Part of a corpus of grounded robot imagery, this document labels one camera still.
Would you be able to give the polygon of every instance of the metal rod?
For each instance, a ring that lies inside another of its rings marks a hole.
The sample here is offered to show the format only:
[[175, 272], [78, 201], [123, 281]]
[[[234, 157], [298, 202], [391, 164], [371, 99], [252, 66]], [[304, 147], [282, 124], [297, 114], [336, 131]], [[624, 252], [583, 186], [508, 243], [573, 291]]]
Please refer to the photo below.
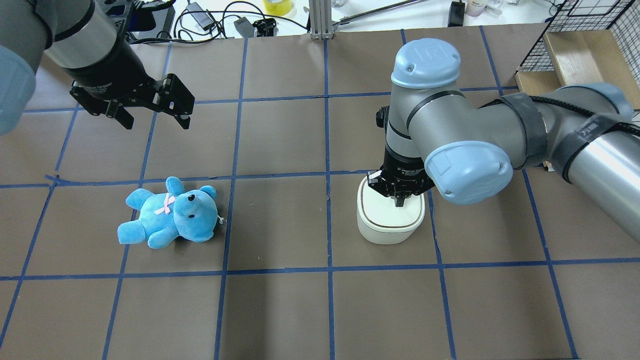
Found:
[[359, 13], [359, 14], [352, 15], [352, 16], [343, 17], [340, 21], [337, 21], [337, 22], [333, 23], [333, 30], [336, 30], [338, 28], [338, 26], [340, 26], [340, 25], [346, 25], [346, 24], [349, 24], [350, 22], [366, 19], [368, 17], [372, 17], [374, 15], [378, 15], [378, 14], [381, 14], [381, 13], [389, 12], [391, 10], [404, 8], [405, 6], [410, 6], [410, 5], [417, 4], [417, 3], [423, 3], [424, 1], [427, 1], [427, 0], [406, 0], [406, 1], [401, 1], [400, 3], [387, 5], [387, 6], [383, 6], [381, 8], [369, 10], [368, 12], [364, 12], [364, 13]]

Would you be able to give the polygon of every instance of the power adapter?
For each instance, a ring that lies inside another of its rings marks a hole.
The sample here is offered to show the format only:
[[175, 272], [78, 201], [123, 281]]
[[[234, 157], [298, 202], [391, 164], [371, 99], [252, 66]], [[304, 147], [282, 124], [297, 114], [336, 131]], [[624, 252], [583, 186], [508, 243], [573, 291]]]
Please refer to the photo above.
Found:
[[191, 4], [188, 4], [186, 10], [188, 12], [192, 12], [191, 16], [193, 16], [193, 18], [197, 21], [198, 25], [200, 25], [200, 27], [204, 31], [209, 31], [211, 28], [213, 28], [216, 25], [213, 19], [209, 17], [209, 14], [205, 13], [200, 7], [200, 5], [198, 5], [198, 3], [196, 3], [195, 1]]
[[465, 21], [465, 3], [462, 1], [453, 1], [449, 8], [449, 24], [448, 28], [454, 26], [462, 26]]

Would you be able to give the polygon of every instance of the container lid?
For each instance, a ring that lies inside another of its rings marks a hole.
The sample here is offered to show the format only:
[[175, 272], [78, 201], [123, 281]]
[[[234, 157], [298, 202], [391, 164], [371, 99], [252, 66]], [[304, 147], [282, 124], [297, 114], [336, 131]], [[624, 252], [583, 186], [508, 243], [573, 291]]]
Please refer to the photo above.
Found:
[[424, 198], [411, 196], [404, 200], [404, 206], [396, 207], [392, 197], [384, 197], [367, 186], [367, 178], [360, 183], [358, 196], [362, 201], [363, 221], [388, 228], [389, 232], [405, 232], [420, 225], [424, 218]]
[[436, 88], [460, 75], [460, 54], [450, 43], [423, 38], [406, 43], [396, 55], [391, 81], [410, 89]]

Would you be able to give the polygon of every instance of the white container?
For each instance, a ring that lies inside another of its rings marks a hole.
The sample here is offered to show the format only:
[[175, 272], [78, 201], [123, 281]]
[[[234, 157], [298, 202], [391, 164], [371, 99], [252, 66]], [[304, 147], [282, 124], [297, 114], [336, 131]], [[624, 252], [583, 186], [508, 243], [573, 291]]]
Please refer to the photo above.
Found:
[[468, 0], [467, 1], [467, 15], [478, 16], [484, 11], [487, 0]]
[[404, 206], [369, 188], [367, 178], [358, 187], [358, 229], [365, 239], [381, 245], [405, 241], [424, 220], [424, 196], [411, 196]]

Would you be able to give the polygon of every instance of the metal frame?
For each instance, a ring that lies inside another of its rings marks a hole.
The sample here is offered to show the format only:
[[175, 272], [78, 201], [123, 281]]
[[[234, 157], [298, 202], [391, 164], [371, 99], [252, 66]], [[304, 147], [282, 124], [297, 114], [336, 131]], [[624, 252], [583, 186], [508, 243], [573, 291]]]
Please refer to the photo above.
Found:
[[309, 0], [309, 19], [312, 39], [333, 38], [331, 0]]

